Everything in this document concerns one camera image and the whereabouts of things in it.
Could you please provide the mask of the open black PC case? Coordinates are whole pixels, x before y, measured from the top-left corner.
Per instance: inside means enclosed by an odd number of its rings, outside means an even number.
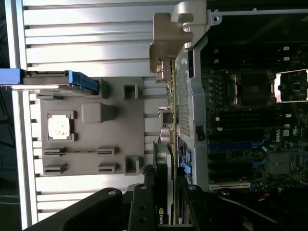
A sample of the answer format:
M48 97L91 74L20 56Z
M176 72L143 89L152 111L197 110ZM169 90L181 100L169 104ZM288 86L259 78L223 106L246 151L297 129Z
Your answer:
M189 185L208 189L206 70L308 69L308 0L182 2L174 16L191 13L194 42L177 60L178 158Z

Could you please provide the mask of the white expansion slot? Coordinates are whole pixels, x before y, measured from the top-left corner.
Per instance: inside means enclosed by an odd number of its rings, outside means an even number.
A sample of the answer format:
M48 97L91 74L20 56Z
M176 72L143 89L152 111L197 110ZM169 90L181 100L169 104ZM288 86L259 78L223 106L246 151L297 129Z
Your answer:
M223 188L228 189L247 189L250 188L251 183L246 181L234 181L234 182L222 182L222 183L212 183L209 184L210 191L217 191Z

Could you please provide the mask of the metal socket cover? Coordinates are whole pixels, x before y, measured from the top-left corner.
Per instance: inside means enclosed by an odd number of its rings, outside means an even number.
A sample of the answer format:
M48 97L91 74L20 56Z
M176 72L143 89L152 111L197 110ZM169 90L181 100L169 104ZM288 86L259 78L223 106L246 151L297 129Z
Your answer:
M278 103L308 102L308 69L279 73L275 83Z

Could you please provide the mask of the grey parts rack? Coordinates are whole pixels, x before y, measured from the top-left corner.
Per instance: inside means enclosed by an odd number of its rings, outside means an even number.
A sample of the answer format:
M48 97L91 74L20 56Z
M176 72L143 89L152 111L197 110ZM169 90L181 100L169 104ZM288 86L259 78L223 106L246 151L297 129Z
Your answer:
M40 101L42 167L46 176L138 175L144 156L144 98L141 77L100 78L97 95ZM48 119L70 119L67 140L52 140Z

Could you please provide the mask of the green motherboard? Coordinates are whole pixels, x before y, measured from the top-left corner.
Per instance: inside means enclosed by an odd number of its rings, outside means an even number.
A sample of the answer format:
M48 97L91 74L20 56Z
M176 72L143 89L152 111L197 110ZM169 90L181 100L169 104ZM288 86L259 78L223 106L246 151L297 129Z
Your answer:
M210 155L226 154L248 157L251 164L212 165L208 162L208 185L212 183L246 181L250 192L283 191L308 187L308 102L275 103L238 107L231 104L228 86L230 75L238 72L271 70L206 70L202 84L206 95L207 159ZM264 143L250 150L211 151L211 144ZM269 169L271 153L290 154L290 172L272 175Z

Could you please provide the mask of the silver CPU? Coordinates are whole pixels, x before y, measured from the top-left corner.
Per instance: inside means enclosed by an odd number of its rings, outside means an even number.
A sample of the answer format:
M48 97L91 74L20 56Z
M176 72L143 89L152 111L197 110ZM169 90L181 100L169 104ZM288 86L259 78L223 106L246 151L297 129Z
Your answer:
M70 136L70 119L66 115L52 115L48 119L48 135L52 140L67 140Z

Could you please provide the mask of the black expansion slot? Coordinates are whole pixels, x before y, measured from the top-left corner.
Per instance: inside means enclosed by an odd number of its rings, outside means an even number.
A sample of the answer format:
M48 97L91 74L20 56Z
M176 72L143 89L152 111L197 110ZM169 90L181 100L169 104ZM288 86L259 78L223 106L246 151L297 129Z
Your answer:
M236 157L234 155L218 154L210 155L208 158L209 164L223 165L223 164L251 164L248 157Z

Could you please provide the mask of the blue disk caddy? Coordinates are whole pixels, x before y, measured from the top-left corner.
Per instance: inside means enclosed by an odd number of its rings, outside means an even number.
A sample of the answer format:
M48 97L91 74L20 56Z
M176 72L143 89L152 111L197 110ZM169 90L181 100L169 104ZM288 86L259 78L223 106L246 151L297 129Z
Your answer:
M14 84L20 83L22 78L22 73L25 70L17 69L17 68L2 68L0 69L0 86L10 87ZM96 95L99 93L100 84L98 81L88 77L87 75L81 72L75 72L71 70L67 70L69 72L69 82L72 84L71 87L66 87L65 89L51 91L51 90L42 90L40 92L37 91L29 91L34 92L36 94L67 94L67 93L76 93L83 95Z

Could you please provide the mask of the blue expansion slot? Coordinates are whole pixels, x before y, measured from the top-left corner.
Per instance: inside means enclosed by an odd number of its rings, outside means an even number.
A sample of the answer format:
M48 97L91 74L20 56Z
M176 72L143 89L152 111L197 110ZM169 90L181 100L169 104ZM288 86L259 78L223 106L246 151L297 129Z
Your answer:
M225 150L250 150L263 146L264 143L227 143L227 144L211 144L208 149L211 151L225 151Z

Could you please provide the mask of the grey chipset heatsink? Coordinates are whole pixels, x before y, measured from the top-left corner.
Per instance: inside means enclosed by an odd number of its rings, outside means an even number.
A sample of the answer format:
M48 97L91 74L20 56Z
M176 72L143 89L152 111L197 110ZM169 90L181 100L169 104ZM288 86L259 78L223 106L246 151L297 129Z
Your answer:
M271 153L269 172L272 175L286 175L290 172L290 154L288 152Z

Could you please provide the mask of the silver hard disk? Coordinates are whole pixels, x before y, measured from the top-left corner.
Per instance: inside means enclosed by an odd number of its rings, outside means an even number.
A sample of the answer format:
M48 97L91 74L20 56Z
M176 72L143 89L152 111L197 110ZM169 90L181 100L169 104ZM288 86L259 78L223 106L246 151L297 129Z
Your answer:
M11 86L13 90L37 91L61 90L71 87L68 71L42 72L24 71L21 82Z

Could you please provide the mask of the CPU socket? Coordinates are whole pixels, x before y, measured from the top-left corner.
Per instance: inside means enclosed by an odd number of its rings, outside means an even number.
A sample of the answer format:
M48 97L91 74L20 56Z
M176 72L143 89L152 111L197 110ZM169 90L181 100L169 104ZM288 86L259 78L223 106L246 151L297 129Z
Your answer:
M275 79L276 75L270 71L238 72L230 75L228 94L231 104L238 107L254 107L275 103Z

